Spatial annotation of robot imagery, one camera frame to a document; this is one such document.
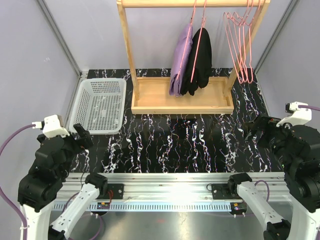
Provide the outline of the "black trousers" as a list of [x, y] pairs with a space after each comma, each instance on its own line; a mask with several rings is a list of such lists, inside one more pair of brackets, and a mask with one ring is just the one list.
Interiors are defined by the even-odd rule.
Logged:
[[211, 40], [208, 31], [205, 28], [203, 28], [200, 39], [200, 45], [198, 49], [193, 82], [191, 83], [191, 75], [194, 65], [199, 32], [200, 29], [195, 33], [195, 35], [192, 38], [193, 45], [188, 56], [188, 62], [182, 80], [182, 86], [180, 90], [181, 95], [185, 95], [187, 92], [189, 92], [189, 94], [193, 96], [198, 88], [205, 88], [209, 83], [209, 77], [212, 73]]

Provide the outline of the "pink hanger of black trousers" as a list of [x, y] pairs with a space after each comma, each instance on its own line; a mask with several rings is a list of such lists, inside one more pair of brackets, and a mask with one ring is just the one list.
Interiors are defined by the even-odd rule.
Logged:
[[203, 28], [204, 28], [205, 22], [206, 22], [206, 17], [205, 17], [206, 5], [207, 5], [207, 0], [204, 0], [203, 12], [202, 12], [202, 18], [201, 18], [201, 27], [200, 27], [200, 31], [199, 31], [199, 36], [198, 36], [198, 41], [197, 41], [197, 46], [196, 46], [196, 52], [195, 52], [195, 56], [194, 56], [194, 62], [193, 62], [191, 78], [190, 78], [190, 82], [191, 83], [193, 82], [193, 79], [194, 79], [196, 62], [197, 62], [197, 57], [198, 57], [198, 52], [199, 52], [199, 47], [200, 47], [200, 42], [201, 42], [202, 31], [203, 31]]

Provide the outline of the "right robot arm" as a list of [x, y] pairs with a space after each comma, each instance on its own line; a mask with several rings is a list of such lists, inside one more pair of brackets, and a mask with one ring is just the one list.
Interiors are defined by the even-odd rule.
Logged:
[[244, 137], [262, 135], [258, 145], [269, 149], [283, 168], [291, 196], [292, 220], [274, 211], [257, 191], [247, 173], [231, 175], [227, 193], [241, 198], [263, 228], [265, 240], [318, 240], [320, 238], [320, 133], [304, 124], [285, 123], [259, 115], [245, 124]]

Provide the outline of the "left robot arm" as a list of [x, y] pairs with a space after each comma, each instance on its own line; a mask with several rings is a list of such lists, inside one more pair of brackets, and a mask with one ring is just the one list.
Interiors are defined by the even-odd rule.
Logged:
[[57, 194], [69, 176], [71, 160], [91, 148], [93, 141], [89, 131], [79, 123], [73, 126], [79, 135], [77, 139], [64, 127], [47, 131], [49, 123], [44, 121], [42, 125], [35, 160], [18, 186], [17, 201], [25, 218], [21, 222], [21, 239], [67, 240], [90, 203], [107, 196], [108, 179], [99, 173], [90, 173], [71, 204], [50, 223]]

